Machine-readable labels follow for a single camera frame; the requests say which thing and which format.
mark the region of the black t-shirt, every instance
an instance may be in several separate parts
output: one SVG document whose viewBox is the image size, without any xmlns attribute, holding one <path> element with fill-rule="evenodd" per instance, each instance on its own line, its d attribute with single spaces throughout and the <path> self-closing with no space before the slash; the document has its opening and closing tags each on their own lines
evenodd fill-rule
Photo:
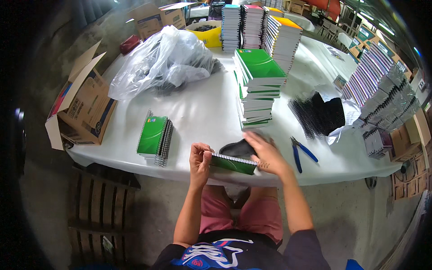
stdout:
<svg viewBox="0 0 432 270">
<path fill-rule="evenodd" d="M 330 269 L 313 230 L 294 233 L 283 255 L 268 236 L 235 229 L 202 234 L 198 241 L 189 248 L 168 245 L 150 269 Z"/>
<path fill-rule="evenodd" d="M 209 16 L 222 18 L 222 8 L 225 4 L 231 4 L 232 0 L 211 0 Z"/>
</svg>

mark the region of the plastic wrap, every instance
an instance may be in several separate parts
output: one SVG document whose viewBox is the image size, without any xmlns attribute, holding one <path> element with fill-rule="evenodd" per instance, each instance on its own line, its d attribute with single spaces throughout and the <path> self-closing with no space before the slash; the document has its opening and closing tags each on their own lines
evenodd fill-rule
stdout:
<svg viewBox="0 0 432 270">
<path fill-rule="evenodd" d="M 169 95 L 187 82 L 209 77 L 220 67 L 193 33 L 165 26 L 130 53 L 112 80 L 108 96 L 128 100 L 147 89 Z"/>
</svg>

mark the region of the red pouch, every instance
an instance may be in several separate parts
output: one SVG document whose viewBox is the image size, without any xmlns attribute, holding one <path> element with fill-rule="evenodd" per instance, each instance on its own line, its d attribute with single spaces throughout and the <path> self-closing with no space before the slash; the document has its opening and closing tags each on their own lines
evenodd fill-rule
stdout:
<svg viewBox="0 0 432 270">
<path fill-rule="evenodd" d="M 133 48 L 135 48 L 139 43 L 141 42 L 141 39 L 136 35 L 131 35 L 130 38 L 125 40 L 120 45 L 120 52 L 122 54 L 127 54 L 130 52 Z"/>
</svg>

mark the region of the person's left hand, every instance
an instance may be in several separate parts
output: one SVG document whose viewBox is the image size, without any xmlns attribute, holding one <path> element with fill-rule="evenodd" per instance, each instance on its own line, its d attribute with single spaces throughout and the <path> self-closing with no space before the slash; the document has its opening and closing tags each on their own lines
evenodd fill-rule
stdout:
<svg viewBox="0 0 432 270">
<path fill-rule="evenodd" d="M 191 165 L 191 186 L 203 188 L 209 178 L 209 165 L 213 149 L 208 144 L 193 143 L 189 163 Z"/>
</svg>

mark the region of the hand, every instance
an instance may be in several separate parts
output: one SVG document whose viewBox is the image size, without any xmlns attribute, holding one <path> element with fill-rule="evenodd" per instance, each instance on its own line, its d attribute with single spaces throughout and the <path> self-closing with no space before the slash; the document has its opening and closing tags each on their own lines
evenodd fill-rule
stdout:
<svg viewBox="0 0 432 270">
<path fill-rule="evenodd" d="M 291 166 L 282 157 L 273 139 L 268 143 L 263 137 L 252 131 L 244 132 L 243 137 L 257 152 L 258 156 L 252 155 L 251 159 L 258 162 L 259 169 L 275 174 L 280 178 L 284 174 L 292 172 Z"/>
<path fill-rule="evenodd" d="M 209 165 L 213 149 L 204 143 L 193 143 L 189 163 L 191 165 L 191 186 L 203 188 L 209 178 Z"/>
</svg>

